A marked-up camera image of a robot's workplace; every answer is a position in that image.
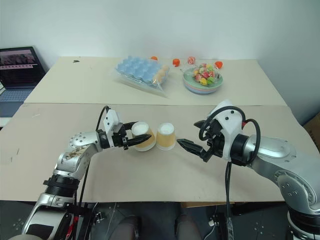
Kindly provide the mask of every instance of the laptop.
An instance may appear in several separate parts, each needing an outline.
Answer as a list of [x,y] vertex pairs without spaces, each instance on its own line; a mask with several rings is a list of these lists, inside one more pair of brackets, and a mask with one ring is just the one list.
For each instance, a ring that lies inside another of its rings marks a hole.
[[0,49],[0,117],[12,117],[45,74],[32,46]]

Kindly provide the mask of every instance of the cardboard box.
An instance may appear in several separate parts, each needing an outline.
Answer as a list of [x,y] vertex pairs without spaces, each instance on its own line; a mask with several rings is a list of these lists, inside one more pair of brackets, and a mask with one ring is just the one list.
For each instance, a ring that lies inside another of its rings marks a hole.
[[320,152],[320,112],[304,126]]

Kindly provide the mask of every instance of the white wall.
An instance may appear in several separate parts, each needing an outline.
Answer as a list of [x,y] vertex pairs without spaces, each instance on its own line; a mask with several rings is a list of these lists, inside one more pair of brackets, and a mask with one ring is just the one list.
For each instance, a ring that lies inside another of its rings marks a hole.
[[320,111],[318,0],[0,0],[0,47],[58,56],[258,59],[303,123]]

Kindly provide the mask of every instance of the laptop screen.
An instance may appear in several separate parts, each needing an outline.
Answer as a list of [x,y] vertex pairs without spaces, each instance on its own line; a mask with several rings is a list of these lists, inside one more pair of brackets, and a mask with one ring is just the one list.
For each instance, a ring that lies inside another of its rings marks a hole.
[[34,88],[45,74],[33,47],[0,49],[0,81],[6,89]]

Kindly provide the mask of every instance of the paper cup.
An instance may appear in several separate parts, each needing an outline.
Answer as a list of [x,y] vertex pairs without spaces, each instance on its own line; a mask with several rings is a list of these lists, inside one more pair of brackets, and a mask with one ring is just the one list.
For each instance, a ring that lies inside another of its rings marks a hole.
[[137,151],[140,151],[140,152],[148,151],[156,144],[155,135],[153,134],[149,125],[145,121],[138,121],[135,124],[133,124],[132,128],[131,128],[131,132],[132,132],[133,138],[135,138],[136,136],[142,135],[142,134],[152,135],[152,137],[150,137],[148,140],[146,140],[138,145],[134,145],[134,148]]
[[176,145],[175,127],[170,122],[161,123],[156,133],[156,146],[164,151]]

